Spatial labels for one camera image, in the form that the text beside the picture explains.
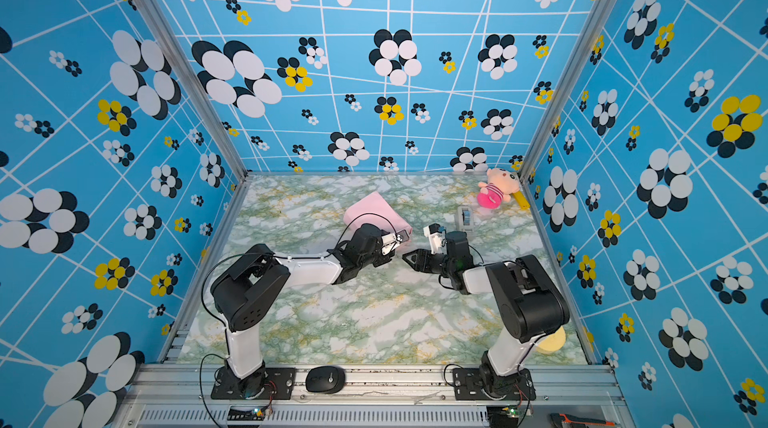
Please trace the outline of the purple wrapping paper sheet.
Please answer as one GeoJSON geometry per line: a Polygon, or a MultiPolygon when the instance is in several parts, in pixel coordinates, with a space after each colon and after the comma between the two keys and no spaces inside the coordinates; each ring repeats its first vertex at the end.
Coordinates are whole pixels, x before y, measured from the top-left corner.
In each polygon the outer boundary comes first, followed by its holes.
{"type": "Polygon", "coordinates": [[[349,207],[344,213],[343,223],[353,230],[363,224],[371,224],[386,234],[404,232],[407,237],[413,232],[411,225],[378,192],[367,195],[349,207]]]}

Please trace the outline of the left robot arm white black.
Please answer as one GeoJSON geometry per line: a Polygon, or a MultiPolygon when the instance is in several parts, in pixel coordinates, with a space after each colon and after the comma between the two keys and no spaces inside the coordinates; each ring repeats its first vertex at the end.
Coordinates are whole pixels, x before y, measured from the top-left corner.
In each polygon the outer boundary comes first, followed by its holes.
{"type": "Polygon", "coordinates": [[[272,387],[261,353],[260,322],[282,292],[304,285],[346,283],[368,266],[391,262],[407,239],[405,231],[388,233],[366,223],[349,240],[318,256],[279,255],[265,244],[251,247],[210,288],[223,317],[228,349],[211,396],[253,399],[272,387]]]}

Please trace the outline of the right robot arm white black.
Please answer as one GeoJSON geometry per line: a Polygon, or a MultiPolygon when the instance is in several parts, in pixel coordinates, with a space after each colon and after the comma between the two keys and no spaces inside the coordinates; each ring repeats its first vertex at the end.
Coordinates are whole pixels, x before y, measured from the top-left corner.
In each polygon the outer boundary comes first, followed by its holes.
{"type": "Polygon", "coordinates": [[[468,397],[475,391],[498,401],[534,400],[532,375],[525,363],[538,344],[569,322],[562,293],[534,255],[486,263],[462,231],[438,230],[427,236],[430,247],[403,254],[403,261],[416,272],[447,280],[447,288],[462,295],[491,294],[502,322],[479,367],[454,370],[456,397],[468,397]]]}

